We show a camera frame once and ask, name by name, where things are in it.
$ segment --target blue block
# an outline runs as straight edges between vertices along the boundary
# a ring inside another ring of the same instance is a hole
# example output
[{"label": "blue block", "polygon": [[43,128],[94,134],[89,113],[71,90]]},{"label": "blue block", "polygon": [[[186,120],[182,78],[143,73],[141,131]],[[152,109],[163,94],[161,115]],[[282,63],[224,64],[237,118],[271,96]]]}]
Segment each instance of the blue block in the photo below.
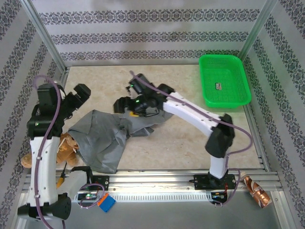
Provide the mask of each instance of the blue block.
[{"label": "blue block", "polygon": [[115,204],[115,202],[115,199],[108,195],[106,199],[100,204],[100,208],[104,212],[108,212],[109,209]]}]

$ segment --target teddy bear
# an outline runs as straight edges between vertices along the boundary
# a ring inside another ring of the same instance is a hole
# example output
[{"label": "teddy bear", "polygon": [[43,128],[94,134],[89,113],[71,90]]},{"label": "teddy bear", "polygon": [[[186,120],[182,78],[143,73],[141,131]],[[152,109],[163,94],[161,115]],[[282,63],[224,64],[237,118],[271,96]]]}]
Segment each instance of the teddy bear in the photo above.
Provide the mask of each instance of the teddy bear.
[{"label": "teddy bear", "polygon": [[[61,163],[67,161],[68,165],[74,167],[78,164],[76,157],[76,150],[79,149],[77,142],[71,137],[70,134],[64,133],[60,138],[60,145],[57,151],[56,162]],[[28,153],[21,159],[21,164],[25,168],[32,167],[32,153]]]}]

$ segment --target gray cloth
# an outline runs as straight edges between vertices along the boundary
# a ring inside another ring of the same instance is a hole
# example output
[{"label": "gray cloth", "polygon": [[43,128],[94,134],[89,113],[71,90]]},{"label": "gray cloth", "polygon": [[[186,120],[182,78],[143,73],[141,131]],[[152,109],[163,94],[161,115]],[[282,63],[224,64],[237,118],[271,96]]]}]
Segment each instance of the gray cloth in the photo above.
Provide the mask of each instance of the gray cloth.
[{"label": "gray cloth", "polygon": [[92,110],[68,133],[79,146],[79,153],[93,171],[115,173],[129,137],[149,136],[152,125],[164,123],[172,114],[160,111],[151,117],[132,117],[129,112],[109,114]]}]

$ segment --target wall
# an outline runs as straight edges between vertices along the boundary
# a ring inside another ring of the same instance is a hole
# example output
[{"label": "wall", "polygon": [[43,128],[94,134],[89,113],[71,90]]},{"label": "wall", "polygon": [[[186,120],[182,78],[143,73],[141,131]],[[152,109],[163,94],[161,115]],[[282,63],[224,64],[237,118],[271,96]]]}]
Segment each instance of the wall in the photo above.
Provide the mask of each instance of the wall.
[{"label": "wall", "polygon": [[33,0],[67,66],[197,64],[236,54],[265,0]]},{"label": "wall", "polygon": [[280,0],[244,65],[251,109],[297,228],[305,228],[305,1]]},{"label": "wall", "polygon": [[60,71],[18,0],[0,0],[0,229],[9,228],[24,183],[20,164],[30,151],[26,123],[38,98],[33,77]]}]

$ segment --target beige floor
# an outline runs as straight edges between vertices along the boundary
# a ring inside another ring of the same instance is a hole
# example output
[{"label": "beige floor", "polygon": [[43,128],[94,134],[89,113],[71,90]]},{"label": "beige floor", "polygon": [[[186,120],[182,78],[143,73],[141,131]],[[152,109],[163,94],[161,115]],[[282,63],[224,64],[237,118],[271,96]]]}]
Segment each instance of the beige floor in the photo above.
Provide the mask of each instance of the beige floor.
[{"label": "beige floor", "polygon": [[[92,109],[112,113],[112,105],[121,96],[127,96],[125,87],[131,79],[129,70],[143,73],[158,86],[168,84],[189,101],[217,114],[228,113],[235,125],[249,131],[242,107],[238,109],[211,109],[202,97],[198,65],[153,66],[90,66],[72,67],[66,92],[78,83],[91,89],[90,99],[66,121],[64,130],[75,124]],[[201,169],[209,168],[210,156],[204,149],[206,136],[194,126],[174,116],[165,124],[156,126],[149,137],[135,137],[127,141],[118,169]],[[232,150],[247,146],[247,136],[235,131]],[[247,152],[233,155],[229,167],[260,168],[254,146]]]}]

